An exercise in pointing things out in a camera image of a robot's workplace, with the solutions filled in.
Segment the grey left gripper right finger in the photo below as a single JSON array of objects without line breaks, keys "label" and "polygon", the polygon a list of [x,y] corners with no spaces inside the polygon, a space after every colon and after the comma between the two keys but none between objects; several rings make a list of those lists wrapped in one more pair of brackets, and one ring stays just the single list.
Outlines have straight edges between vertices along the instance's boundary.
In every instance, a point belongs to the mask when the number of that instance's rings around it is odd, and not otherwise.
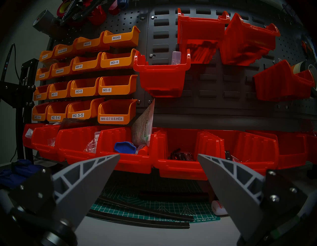
[{"label": "grey left gripper right finger", "polygon": [[295,169],[268,169],[263,176],[244,164],[198,154],[221,204],[240,232],[237,246],[285,245],[308,218],[304,179]]}]

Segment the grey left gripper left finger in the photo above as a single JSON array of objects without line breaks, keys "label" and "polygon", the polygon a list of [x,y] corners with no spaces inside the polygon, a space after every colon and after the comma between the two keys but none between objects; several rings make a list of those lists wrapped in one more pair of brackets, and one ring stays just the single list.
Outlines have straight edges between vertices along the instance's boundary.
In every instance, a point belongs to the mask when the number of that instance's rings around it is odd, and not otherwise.
[{"label": "grey left gripper left finger", "polygon": [[18,245],[77,246],[75,230],[119,160],[119,154],[97,157],[53,175],[42,169],[11,190],[11,235]]}]

